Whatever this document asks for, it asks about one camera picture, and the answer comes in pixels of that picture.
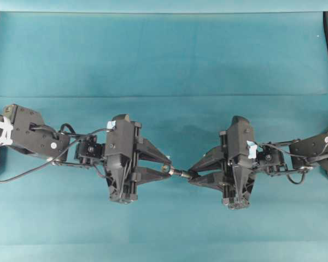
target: white cable clip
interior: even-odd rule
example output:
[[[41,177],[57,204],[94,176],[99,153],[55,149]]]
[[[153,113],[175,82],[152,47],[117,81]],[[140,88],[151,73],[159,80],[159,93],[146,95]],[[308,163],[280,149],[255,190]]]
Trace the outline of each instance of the white cable clip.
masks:
[[[256,158],[257,144],[252,142],[252,141],[248,141],[248,140],[247,140],[247,144],[248,144],[248,148],[249,148],[248,159],[255,159]]]
[[[7,117],[4,116],[3,120],[3,122],[0,121],[0,129],[2,129],[0,146],[12,145],[13,141],[11,139],[11,132],[13,130],[13,126]]]

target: white zip tie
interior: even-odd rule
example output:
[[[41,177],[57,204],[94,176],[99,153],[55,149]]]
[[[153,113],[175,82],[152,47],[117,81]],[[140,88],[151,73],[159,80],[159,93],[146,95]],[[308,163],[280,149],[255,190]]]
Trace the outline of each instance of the white zip tie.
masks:
[[[0,129],[2,129],[0,146],[12,145],[13,141],[11,139],[11,133],[13,126],[7,117],[4,116],[3,120],[3,122],[0,121]]]

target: black cable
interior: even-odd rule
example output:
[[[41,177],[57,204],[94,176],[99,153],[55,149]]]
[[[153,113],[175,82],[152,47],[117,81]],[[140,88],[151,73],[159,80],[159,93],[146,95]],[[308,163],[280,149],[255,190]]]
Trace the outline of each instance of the black cable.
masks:
[[[302,174],[301,174],[301,179],[300,179],[299,182],[295,182],[295,181],[291,178],[290,174],[287,174],[287,175],[286,175],[286,178],[288,178],[288,180],[289,180],[291,183],[293,183],[293,184],[302,184],[302,183],[304,182],[304,180],[305,180],[305,175],[306,175],[306,173],[302,173]]]
[[[33,126],[31,127],[31,130],[45,130],[45,131],[49,131],[52,133],[54,139],[58,140],[58,133],[56,130],[54,130],[54,128],[47,126],[46,124],[42,124],[39,126]]]
[[[59,133],[64,133],[65,127],[67,127],[72,134],[75,134],[74,128],[68,123],[62,124],[61,127],[60,127],[60,130],[58,132]]]
[[[79,138],[85,134],[76,134],[76,133],[68,133],[68,132],[63,132],[64,135],[68,135],[70,136],[71,138]]]
[[[262,144],[257,144],[257,145],[260,146],[260,147],[268,146],[268,147],[274,148],[274,149],[276,149],[276,150],[278,150],[278,151],[280,151],[280,152],[283,152],[283,153],[285,153],[285,154],[288,154],[288,155],[290,155],[290,156],[292,156],[292,157],[308,158],[307,156],[302,156],[302,155],[300,155],[300,154],[292,154],[292,153],[290,153],[290,152],[288,152],[288,151],[286,151],[286,150],[284,150],[284,149],[282,149],[282,148],[279,148],[278,146],[272,145],[272,144],[262,143]]]
[[[102,131],[113,131],[113,129],[109,129],[109,128],[101,128],[101,129],[98,129],[98,130],[96,130],[96,131],[93,131],[93,132],[91,132],[91,133],[89,133],[89,134],[87,134],[87,135],[84,135],[84,136],[82,136],[82,137],[80,137],[80,138],[78,138],[78,139],[76,139],[76,140],[74,140],[72,143],[70,143],[57,157],[54,157],[52,160],[50,160],[50,161],[48,161],[48,162],[46,162],[46,163],[44,163],[44,164],[42,164],[42,165],[40,165],[40,166],[38,166],[38,167],[36,167],[36,168],[33,168],[33,169],[31,169],[31,170],[28,170],[28,171],[25,171],[25,172],[23,172],[22,174],[19,174],[19,175],[17,175],[17,176],[14,176],[14,177],[11,177],[11,178],[9,178],[9,179],[6,179],[6,180],[0,180],[0,183],[7,183],[7,182],[10,182],[10,181],[13,181],[13,180],[16,180],[16,179],[18,179],[18,178],[20,178],[20,177],[23,177],[23,176],[25,176],[25,175],[28,175],[28,174],[30,174],[30,173],[32,173],[32,172],[34,172],[34,171],[38,171],[38,170],[40,170],[40,169],[42,169],[42,168],[44,168],[44,167],[46,167],[46,166],[48,166],[49,164],[51,164],[53,161],[55,161],[55,160],[57,160],[58,158],[60,158],[64,153],[66,153],[67,151],[68,151],[68,149],[69,148],[71,148],[74,144],[76,144],[77,142],[80,142],[80,141],[82,141],[82,140],[85,140],[88,136],[90,136],[90,135],[94,135],[94,134],[96,134],[96,133],[98,133],[98,132],[102,132]]]

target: cable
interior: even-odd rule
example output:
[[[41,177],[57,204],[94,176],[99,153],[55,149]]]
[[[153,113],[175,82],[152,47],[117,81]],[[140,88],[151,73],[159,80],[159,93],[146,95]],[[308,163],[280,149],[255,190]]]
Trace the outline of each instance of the cable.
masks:
[[[274,148],[274,149],[276,149],[276,150],[278,150],[278,151],[280,151],[280,152],[283,152],[283,153],[285,153],[285,154],[288,154],[288,155],[290,155],[290,156],[292,156],[292,157],[308,158],[307,156],[302,156],[302,155],[300,155],[300,154],[292,154],[292,153],[289,153],[288,151],[286,151],[286,150],[284,150],[284,149],[282,149],[282,148],[279,148],[279,147],[277,147],[277,146],[275,146],[275,145],[272,145],[272,144],[262,143],[262,144],[257,144],[257,145],[260,146],[260,147],[263,147],[263,146],[272,147],[272,148]]]
[[[57,160],[58,158],[60,158],[64,153],[66,153],[67,151],[68,151],[68,149],[69,148],[71,148],[74,144],[76,144],[77,142],[80,142],[80,141],[82,141],[82,140],[85,140],[88,136],[90,136],[90,135],[94,135],[94,134],[96,134],[96,133],[98,133],[98,132],[102,132],[102,131],[113,131],[113,129],[109,129],[109,128],[101,128],[101,129],[98,129],[98,130],[96,130],[96,131],[93,131],[93,132],[91,132],[91,133],[89,133],[89,134],[87,134],[87,135],[84,135],[84,136],[82,136],[82,137],[80,137],[80,138],[78,138],[78,139],[76,139],[76,140],[74,140],[72,143],[70,143],[57,157],[54,157],[52,160],[50,160],[50,161],[48,161],[48,162],[46,162],[45,164],[43,164],[43,165],[40,165],[40,166],[38,166],[38,167],[36,167],[36,168],[33,168],[33,169],[31,169],[31,170],[28,170],[28,171],[25,171],[25,172],[23,172],[22,174],[19,174],[19,175],[17,175],[17,176],[14,176],[14,177],[11,177],[11,178],[9,178],[9,179],[6,179],[6,180],[0,180],[0,183],[7,183],[7,182],[10,182],[10,181],[13,181],[13,180],[16,180],[16,179],[19,179],[20,177],[23,177],[23,176],[25,176],[25,175],[28,175],[28,174],[30,174],[30,173],[32,173],[32,172],[34,172],[34,171],[38,171],[38,170],[40,170],[40,169],[42,169],[42,168],[44,168],[44,167],[46,167],[46,166],[48,166],[49,164],[51,164],[52,162],[54,162],[55,160]]]
[[[54,130],[54,128],[47,126],[46,124],[42,124],[39,126],[33,126],[31,127],[31,130],[45,130],[45,131],[49,131],[52,133],[54,139],[58,140],[58,133],[56,132],[56,130]]]
[[[93,167],[96,169],[96,173],[100,178],[106,178],[107,177],[107,174],[103,175],[95,164],[93,165]]]
[[[289,174],[286,175],[286,178],[288,178],[288,180],[289,180],[291,183],[293,183],[293,184],[302,184],[302,183],[304,182],[304,180],[305,180],[305,175],[306,175],[306,173],[302,173],[302,174],[301,174],[301,179],[300,179],[299,182],[295,182],[295,181],[291,178],[291,176],[290,176]]]
[[[70,136],[71,138],[79,138],[85,134],[76,134],[76,133],[68,133],[68,132],[63,132],[64,135],[68,135]]]
[[[322,155],[326,151],[327,147],[328,147],[328,143],[323,147],[322,152],[320,152],[318,155],[319,156]]]
[[[65,131],[65,127],[67,127],[72,134],[75,134],[74,128],[68,123],[62,124],[58,132],[63,133]]]
[[[120,192],[119,192],[119,197],[120,198],[122,197],[122,194],[124,192],[124,182],[125,182],[126,175],[129,172],[129,170],[130,170],[131,164],[132,164],[132,160],[128,161],[126,163],[125,167],[124,167],[124,170],[123,170],[122,181],[121,181],[121,185],[123,185],[123,186],[120,188]]]

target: teal cloth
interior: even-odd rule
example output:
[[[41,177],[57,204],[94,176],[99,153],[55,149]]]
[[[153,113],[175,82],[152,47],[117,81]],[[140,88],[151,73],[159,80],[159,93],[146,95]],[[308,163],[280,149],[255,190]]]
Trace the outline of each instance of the teal cloth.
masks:
[[[0,11],[71,13],[274,13],[328,11],[328,0],[0,0]]]
[[[1,13],[0,112],[16,103],[81,133],[129,113],[183,169],[233,115],[259,142],[306,138],[328,129],[321,18]],[[0,179],[42,163],[4,149]],[[68,167],[0,184],[0,261],[328,260],[319,168],[301,186],[258,175],[246,210],[179,177],[141,185],[138,197],[111,203],[94,170]]]

